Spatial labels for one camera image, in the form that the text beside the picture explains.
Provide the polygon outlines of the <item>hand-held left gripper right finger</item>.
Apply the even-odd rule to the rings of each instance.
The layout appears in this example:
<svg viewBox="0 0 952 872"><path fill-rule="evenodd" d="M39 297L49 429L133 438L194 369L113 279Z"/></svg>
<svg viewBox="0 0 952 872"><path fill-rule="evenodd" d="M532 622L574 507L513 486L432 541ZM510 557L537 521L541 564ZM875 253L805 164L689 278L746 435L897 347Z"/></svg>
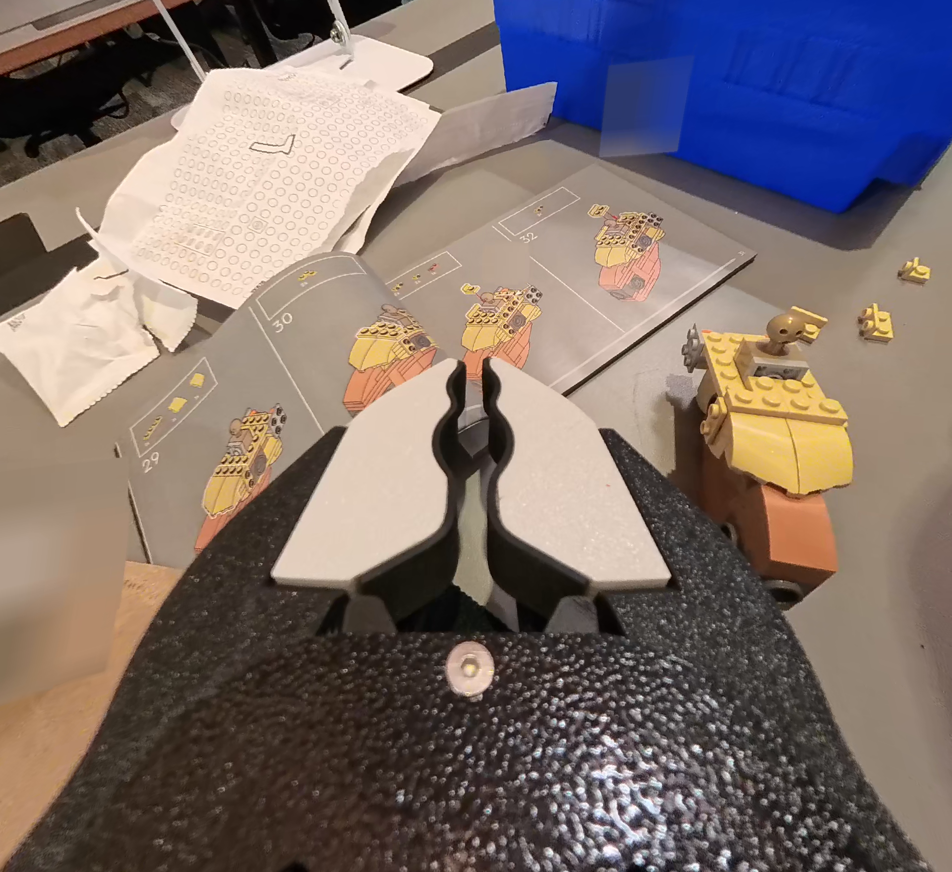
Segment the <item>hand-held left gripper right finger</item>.
<svg viewBox="0 0 952 872"><path fill-rule="evenodd" d="M674 575L596 423L499 358L483 364L489 608L513 632L621 632L613 599L653 604Z"/></svg>

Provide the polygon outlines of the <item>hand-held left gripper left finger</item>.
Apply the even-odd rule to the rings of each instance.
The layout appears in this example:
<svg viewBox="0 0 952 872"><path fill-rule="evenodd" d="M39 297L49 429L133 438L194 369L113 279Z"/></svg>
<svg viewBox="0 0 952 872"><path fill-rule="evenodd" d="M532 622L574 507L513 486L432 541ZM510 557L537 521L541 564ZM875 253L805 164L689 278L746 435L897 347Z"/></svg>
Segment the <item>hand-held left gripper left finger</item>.
<svg viewBox="0 0 952 872"><path fill-rule="evenodd" d="M271 569L277 603L318 631L454 631L466 389L446 359L351 422Z"/></svg>

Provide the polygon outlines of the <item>tan and brown brick model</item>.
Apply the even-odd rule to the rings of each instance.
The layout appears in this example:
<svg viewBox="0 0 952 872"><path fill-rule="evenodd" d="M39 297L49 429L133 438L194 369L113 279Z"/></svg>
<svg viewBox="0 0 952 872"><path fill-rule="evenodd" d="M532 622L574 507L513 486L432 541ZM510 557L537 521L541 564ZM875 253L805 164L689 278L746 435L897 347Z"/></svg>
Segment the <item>tan and brown brick model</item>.
<svg viewBox="0 0 952 872"><path fill-rule="evenodd" d="M854 479L848 416L802 342L825 319L797 308L763 333L687 331L684 367L703 371L700 506L781 610L839 569L827 493Z"/></svg>

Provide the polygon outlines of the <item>grey brick instruction booklet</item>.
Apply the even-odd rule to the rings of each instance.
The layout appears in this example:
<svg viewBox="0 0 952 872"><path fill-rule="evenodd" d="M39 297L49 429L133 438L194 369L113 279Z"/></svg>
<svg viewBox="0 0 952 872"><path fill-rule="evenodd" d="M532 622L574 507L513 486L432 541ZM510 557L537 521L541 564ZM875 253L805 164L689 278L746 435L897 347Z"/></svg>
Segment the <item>grey brick instruction booklet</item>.
<svg viewBox="0 0 952 872"><path fill-rule="evenodd" d="M466 432L485 358L566 394L752 258L602 164L387 281L305 258L170 358L117 440L145 560L187 567L327 429L444 359L466 366Z"/></svg>

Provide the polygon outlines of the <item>blue plastic bin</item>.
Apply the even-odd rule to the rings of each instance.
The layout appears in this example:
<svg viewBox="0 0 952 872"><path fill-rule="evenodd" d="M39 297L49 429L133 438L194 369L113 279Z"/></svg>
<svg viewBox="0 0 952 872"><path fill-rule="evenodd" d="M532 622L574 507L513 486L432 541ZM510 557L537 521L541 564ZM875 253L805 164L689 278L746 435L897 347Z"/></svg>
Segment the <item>blue plastic bin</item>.
<svg viewBox="0 0 952 872"><path fill-rule="evenodd" d="M950 146L951 0L493 0L506 89L601 129L615 67L690 58L675 157L829 212Z"/></svg>

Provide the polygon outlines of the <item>grey desk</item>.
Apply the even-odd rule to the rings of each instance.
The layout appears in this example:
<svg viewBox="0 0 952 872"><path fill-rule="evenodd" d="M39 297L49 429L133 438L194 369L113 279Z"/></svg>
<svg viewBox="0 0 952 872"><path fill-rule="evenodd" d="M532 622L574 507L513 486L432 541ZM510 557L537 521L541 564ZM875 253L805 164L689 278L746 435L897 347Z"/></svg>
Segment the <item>grey desk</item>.
<svg viewBox="0 0 952 872"><path fill-rule="evenodd" d="M357 32L430 57L433 77L411 94L439 110L503 91L492 0L413 0ZM2 219L27 212L47 247L61 246L80 233L73 209L98 224L125 173L172 133L170 117L154 118L6 185ZM395 190L365 256L389 278L584 168L597 146L591 129L553 121L517 148ZM867 779L930 866L950 870L950 154L921 188L874 191L842 215L662 155L612 170L757 257L570 398L693 497L700 418L684 402L686 327L708 318L755 331L789 305L828 319L805 349L849 414L855 479L827 496L839 573L787 617ZM931 268L925 285L898 280L914 257ZM859 339L871 303L892 313L893 342ZM112 452L115 424L182 354L62 429L2 359L2 488L26 474L39 514L52 514L65 476Z"/></svg>

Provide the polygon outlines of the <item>large white printed paper bag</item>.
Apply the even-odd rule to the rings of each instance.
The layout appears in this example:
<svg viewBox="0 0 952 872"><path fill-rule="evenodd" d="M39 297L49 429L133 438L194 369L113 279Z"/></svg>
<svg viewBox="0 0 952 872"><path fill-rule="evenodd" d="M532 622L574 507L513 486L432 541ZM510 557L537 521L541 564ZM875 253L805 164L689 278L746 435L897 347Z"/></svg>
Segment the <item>large white printed paper bag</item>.
<svg viewBox="0 0 952 872"><path fill-rule="evenodd" d="M329 71L219 69L95 232L132 271L238 307L338 239L432 134L427 104Z"/></svg>

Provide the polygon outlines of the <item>small white paper bag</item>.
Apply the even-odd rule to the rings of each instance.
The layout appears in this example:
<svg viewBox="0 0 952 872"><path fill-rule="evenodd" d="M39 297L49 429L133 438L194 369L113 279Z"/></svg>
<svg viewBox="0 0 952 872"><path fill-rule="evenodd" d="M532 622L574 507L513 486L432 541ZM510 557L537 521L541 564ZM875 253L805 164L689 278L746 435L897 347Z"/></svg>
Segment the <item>small white paper bag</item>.
<svg viewBox="0 0 952 872"><path fill-rule="evenodd" d="M2 321L1 350L64 427L160 355L195 324L198 301L106 248L80 212L95 259L35 305Z"/></svg>

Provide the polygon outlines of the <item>grey paper sheet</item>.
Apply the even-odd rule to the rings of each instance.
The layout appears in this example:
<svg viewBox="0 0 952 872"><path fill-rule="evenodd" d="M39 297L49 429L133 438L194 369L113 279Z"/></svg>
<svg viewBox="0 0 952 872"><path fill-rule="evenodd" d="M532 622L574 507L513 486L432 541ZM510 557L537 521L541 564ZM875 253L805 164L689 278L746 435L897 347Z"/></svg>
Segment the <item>grey paper sheet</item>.
<svg viewBox="0 0 952 872"><path fill-rule="evenodd" d="M396 178L394 187L530 137L548 123L556 93L556 82L542 83L442 113L421 150Z"/></svg>

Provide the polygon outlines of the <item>brown cardboard sheet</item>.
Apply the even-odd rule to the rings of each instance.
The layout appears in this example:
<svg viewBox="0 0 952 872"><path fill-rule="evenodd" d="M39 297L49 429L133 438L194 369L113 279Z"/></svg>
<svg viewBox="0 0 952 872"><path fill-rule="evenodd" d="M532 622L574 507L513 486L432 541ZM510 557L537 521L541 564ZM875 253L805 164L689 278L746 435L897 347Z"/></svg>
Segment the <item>brown cardboard sheet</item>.
<svg viewBox="0 0 952 872"><path fill-rule="evenodd" d="M183 573L126 562L104 670L2 705L1 866L83 759L133 653Z"/></svg>

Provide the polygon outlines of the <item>white stand base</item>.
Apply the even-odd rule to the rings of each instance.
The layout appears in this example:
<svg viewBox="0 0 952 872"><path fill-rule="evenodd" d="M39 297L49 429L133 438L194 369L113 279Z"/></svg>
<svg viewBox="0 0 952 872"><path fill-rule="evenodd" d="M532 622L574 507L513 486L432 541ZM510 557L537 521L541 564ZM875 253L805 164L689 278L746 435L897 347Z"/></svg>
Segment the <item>white stand base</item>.
<svg viewBox="0 0 952 872"><path fill-rule="evenodd" d="M205 81L206 71L181 33L163 0L150 0L166 23L175 41L189 62L199 83ZM330 37L316 46L286 60L264 66L265 56L259 56L263 68L269 70L304 69L309 73L336 74L344 79L370 88L399 93L427 78L433 71L430 58L411 53L378 39L355 34L344 15L340 0L326 0L333 15Z"/></svg>

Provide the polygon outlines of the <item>black office chair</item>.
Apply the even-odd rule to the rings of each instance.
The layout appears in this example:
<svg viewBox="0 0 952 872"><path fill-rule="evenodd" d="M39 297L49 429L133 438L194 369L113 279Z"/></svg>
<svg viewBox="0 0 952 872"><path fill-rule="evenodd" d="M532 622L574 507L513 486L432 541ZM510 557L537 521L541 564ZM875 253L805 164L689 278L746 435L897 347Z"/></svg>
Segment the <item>black office chair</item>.
<svg viewBox="0 0 952 872"><path fill-rule="evenodd" d="M1 149L26 138L26 155L39 156L42 145L63 136L89 148L100 142L93 130L103 118L124 119L130 105L121 77L80 64L62 66L30 78L3 76L1 82Z"/></svg>

